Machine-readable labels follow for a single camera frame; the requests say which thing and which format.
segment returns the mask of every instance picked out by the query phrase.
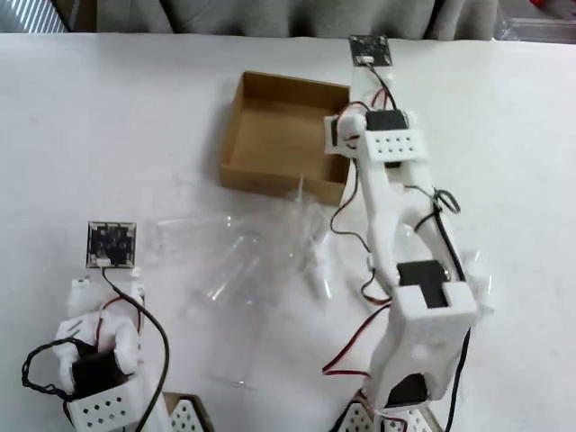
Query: open cardboard box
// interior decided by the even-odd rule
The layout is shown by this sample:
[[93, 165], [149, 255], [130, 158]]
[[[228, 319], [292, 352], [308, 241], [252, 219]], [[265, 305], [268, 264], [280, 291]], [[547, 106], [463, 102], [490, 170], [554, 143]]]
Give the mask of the open cardboard box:
[[350, 162], [324, 154], [324, 117], [348, 103], [348, 87], [245, 72], [220, 159], [222, 185], [286, 196], [298, 188], [340, 204]]

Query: black circuit board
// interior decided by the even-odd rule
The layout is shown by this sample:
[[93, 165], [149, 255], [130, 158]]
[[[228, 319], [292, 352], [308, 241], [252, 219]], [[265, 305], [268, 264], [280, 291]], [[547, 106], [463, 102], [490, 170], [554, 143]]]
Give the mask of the black circuit board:
[[350, 50], [354, 66], [362, 66], [361, 57], [370, 56], [374, 59], [372, 66], [392, 66], [390, 46], [386, 36], [349, 36]]
[[86, 267], [133, 268], [136, 255], [136, 223], [88, 222]]

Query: white robotic arm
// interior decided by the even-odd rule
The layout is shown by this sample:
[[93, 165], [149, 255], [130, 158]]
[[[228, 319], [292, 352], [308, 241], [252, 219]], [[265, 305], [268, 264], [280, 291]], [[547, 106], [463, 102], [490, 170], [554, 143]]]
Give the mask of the white robotic arm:
[[[325, 150], [357, 162], [368, 216], [371, 270], [392, 297], [388, 328], [374, 350], [370, 377], [364, 383], [373, 409], [389, 415], [444, 396], [476, 320], [477, 305], [442, 211], [459, 212], [459, 207], [450, 193], [437, 191], [432, 184], [428, 151], [415, 116], [395, 109], [393, 99], [392, 110], [371, 106], [381, 89], [392, 97], [382, 78], [385, 69], [379, 68], [392, 63], [387, 40], [351, 39], [353, 102], [339, 116], [325, 119]], [[359, 41], [364, 46], [356, 55]], [[378, 57], [380, 45], [385, 45], [382, 52], [388, 52], [388, 58]], [[392, 169], [394, 183], [389, 178]], [[394, 239], [401, 223], [418, 226], [429, 259], [397, 262]]]

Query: white plastic bracket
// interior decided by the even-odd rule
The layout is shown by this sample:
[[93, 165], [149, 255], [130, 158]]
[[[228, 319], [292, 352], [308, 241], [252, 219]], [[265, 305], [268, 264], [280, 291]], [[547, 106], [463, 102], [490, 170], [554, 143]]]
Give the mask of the white plastic bracket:
[[364, 139], [368, 155], [374, 162], [428, 159], [424, 139], [419, 130], [367, 130]]
[[144, 406], [142, 384], [136, 375], [123, 385], [70, 402], [76, 431], [107, 432], [137, 422]]
[[204, 431], [194, 405], [186, 399], [181, 399], [178, 402], [170, 415], [170, 422], [174, 432]]
[[337, 432], [380, 432], [380, 421], [383, 421], [386, 432], [438, 432], [437, 427], [430, 424], [418, 409], [398, 412], [391, 418], [378, 418], [374, 424], [359, 402], [350, 404]]

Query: table surface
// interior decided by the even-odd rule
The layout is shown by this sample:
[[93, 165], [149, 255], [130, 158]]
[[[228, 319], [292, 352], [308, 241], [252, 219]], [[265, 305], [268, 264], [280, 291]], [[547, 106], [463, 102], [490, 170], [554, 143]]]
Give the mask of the table surface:
[[[418, 113], [436, 183], [463, 207], [460, 243], [480, 247], [494, 274], [497, 310], [473, 333], [454, 430], [566, 429], [576, 400], [576, 47], [392, 40], [391, 50], [396, 100]], [[137, 221], [145, 238], [152, 221], [266, 205], [218, 185], [240, 74], [348, 84], [352, 67], [344, 40], [200, 35], [3, 35], [0, 59], [0, 422], [60, 431], [58, 400], [24, 390], [20, 367], [53, 337], [69, 281], [84, 274], [86, 222]], [[361, 209], [357, 200], [342, 223]], [[341, 279], [358, 283], [361, 249], [340, 241]], [[251, 390], [234, 389], [203, 373], [227, 346], [196, 342], [213, 324], [190, 300], [202, 259], [153, 263], [142, 238], [139, 253], [148, 306], [171, 340], [167, 390], [198, 392], [217, 430], [329, 427], [360, 384], [320, 374], [368, 313], [346, 283], [321, 303], [290, 282], [265, 322]], [[367, 366], [385, 320], [346, 365]], [[151, 331], [145, 345], [159, 361]], [[41, 361], [34, 378], [54, 380], [54, 359]], [[433, 407], [441, 424], [446, 407]]]

